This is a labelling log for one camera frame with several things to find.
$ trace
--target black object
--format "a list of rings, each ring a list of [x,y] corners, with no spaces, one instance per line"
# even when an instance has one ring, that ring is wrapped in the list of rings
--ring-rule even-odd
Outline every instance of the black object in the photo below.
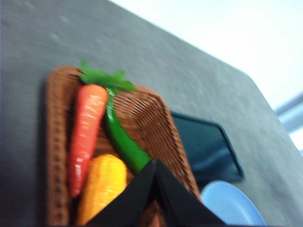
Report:
[[[159,160],[150,161],[87,226],[139,226],[144,210],[154,199],[169,226],[225,226]]]
[[[243,179],[243,170],[221,125],[174,112],[172,116],[199,186],[214,180]]]

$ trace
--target green carrot top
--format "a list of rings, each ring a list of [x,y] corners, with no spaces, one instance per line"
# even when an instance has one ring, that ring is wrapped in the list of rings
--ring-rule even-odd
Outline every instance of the green carrot top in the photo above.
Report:
[[[136,87],[128,80],[124,80],[125,72],[117,71],[113,75],[102,70],[87,67],[87,60],[80,62],[80,79],[85,84],[97,84],[109,91],[110,95],[115,95],[119,91],[135,91]]]

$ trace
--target white wall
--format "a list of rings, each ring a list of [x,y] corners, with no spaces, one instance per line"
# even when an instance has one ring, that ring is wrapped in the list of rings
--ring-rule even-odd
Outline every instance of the white wall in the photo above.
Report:
[[[112,0],[246,72],[273,109],[303,91],[303,0]]]

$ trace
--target plastic vegetable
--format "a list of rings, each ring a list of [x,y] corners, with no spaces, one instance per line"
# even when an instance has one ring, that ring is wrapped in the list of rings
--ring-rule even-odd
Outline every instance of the plastic vegetable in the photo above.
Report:
[[[107,99],[106,89],[98,85],[84,85],[78,91],[69,160],[72,197],[78,196],[83,187]]]
[[[90,69],[82,61],[80,75],[86,84],[93,83],[105,87],[109,92],[106,109],[106,124],[108,133],[116,151],[125,161],[127,166],[136,174],[152,159],[136,142],[130,138],[123,129],[114,109],[114,96],[119,91],[135,91],[136,88],[130,81],[123,80],[124,72],[118,71],[110,76],[102,70]]]
[[[113,155],[93,158],[78,209],[77,225],[85,225],[126,187],[124,162]]]
[[[113,76],[101,70],[86,67],[81,62],[79,77],[86,84],[77,94],[75,123],[71,136],[69,158],[69,181],[71,197],[77,197],[83,188],[93,155],[100,121],[106,109],[108,92],[105,87],[115,90],[135,90],[134,85],[123,80],[124,72],[118,71]]]
[[[111,141],[125,161],[127,166],[136,174],[152,159],[138,144],[129,137],[118,120],[114,109],[115,93],[109,90],[109,98],[106,108],[106,123]]]

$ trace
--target black tablet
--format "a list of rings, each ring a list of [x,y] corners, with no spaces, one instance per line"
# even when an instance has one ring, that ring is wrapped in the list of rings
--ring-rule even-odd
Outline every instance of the black tablet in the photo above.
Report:
[[[243,179],[243,170],[221,125],[178,113],[172,116],[198,185]]]

